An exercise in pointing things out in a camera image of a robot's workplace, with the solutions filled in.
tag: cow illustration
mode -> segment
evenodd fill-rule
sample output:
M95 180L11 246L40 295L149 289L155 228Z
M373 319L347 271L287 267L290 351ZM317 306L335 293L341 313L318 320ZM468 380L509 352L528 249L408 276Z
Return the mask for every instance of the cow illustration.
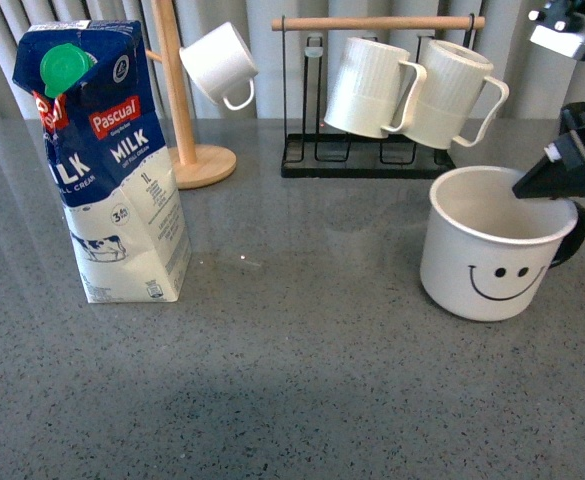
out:
M85 240L77 237L73 232L70 232L70 235L81 245L81 248L88 255L88 260L92 262L119 262L127 256L125 247L118 235L112 235L100 240Z

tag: gray countertop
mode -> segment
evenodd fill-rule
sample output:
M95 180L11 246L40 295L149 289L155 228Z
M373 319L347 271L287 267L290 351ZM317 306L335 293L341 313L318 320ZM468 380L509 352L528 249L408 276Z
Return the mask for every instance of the gray countertop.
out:
M451 155L529 169L553 132ZM181 192L179 301L89 305L40 125L0 121L0 479L585 478L585 243L469 322L420 285L431 181L281 178L280 121L196 134L238 167Z

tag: wooden base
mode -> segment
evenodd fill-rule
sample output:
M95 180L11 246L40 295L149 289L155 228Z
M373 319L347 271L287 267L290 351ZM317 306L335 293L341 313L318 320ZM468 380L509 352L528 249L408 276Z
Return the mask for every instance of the wooden base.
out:
M236 155L227 148L196 145L196 163L182 164L179 152L169 148L176 184L180 190L207 187L229 177L236 168Z

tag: milk carton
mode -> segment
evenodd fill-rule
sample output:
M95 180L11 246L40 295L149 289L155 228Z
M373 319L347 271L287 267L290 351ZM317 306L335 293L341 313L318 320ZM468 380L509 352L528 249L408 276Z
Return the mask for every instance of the milk carton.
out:
M40 65L53 47L68 44L89 62L60 93L46 88ZM47 68L50 83L65 66ZM88 302L176 301L190 242L140 23L33 26L19 42L13 81L40 112Z

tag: smiley face mug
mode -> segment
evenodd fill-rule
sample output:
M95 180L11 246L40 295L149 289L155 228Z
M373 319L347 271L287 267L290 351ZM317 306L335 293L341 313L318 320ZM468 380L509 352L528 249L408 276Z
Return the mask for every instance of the smiley face mug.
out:
M430 189L421 282L446 310L478 321L513 317L532 301L549 268L585 239L585 209L566 199L518 199L523 172L466 167Z

